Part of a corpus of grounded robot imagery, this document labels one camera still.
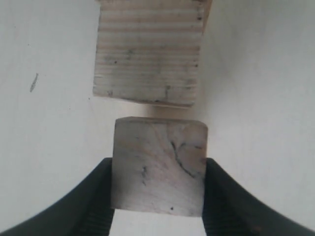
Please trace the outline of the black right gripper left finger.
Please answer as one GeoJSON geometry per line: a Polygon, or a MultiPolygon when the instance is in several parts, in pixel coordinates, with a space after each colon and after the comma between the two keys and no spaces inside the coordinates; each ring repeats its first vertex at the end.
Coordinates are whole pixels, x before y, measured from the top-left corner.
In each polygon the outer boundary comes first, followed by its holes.
{"type": "Polygon", "coordinates": [[[73,190],[2,236],[107,236],[111,208],[112,159],[104,158],[73,190]]]}

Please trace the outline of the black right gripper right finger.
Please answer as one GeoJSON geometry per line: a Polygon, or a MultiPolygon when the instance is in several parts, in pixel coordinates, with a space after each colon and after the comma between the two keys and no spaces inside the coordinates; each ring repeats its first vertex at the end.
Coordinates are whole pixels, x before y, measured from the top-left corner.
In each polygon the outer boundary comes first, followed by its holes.
{"type": "Polygon", "coordinates": [[[283,216],[207,159],[202,220],[208,236],[313,236],[313,230],[283,216]]]}

